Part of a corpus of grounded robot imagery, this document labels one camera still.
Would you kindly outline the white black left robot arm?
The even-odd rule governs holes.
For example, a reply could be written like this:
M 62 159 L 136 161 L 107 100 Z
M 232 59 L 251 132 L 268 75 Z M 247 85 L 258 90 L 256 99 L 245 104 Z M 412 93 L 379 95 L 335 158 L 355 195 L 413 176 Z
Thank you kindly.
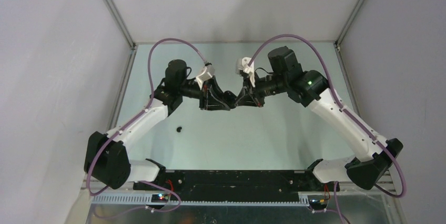
M 131 160 L 128 152 L 149 130 L 170 116 L 185 97 L 197 99 L 199 108 L 208 111 L 229 111 L 236 99 L 232 92 L 219 88 L 210 63 L 195 78 L 188 78 L 188 70 L 185 61 L 170 61 L 148 106 L 122 126 L 104 134 L 97 131 L 91 134 L 84 163 L 84 171 L 90 178 L 112 189 L 130 181 L 146 181 L 156 191 L 164 188 L 166 176 L 160 172 L 162 166 L 150 159 Z

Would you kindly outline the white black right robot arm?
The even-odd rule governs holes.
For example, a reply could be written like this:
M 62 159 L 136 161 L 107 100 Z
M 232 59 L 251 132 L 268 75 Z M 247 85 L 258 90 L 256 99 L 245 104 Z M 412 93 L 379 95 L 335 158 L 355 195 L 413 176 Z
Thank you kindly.
M 308 168 L 312 173 L 306 176 L 307 187 L 320 191 L 334 181 L 351 181 L 365 190 L 375 187 L 401 152 L 402 142 L 376 133 L 340 99 L 333 98 L 336 91 L 328 80 L 316 70 L 304 71 L 292 49 L 273 49 L 268 60 L 272 72 L 265 77 L 257 75 L 249 57 L 237 61 L 236 72 L 244 80 L 234 105 L 262 107 L 265 97 L 287 93 L 326 121 L 354 153 L 344 159 L 315 161 Z

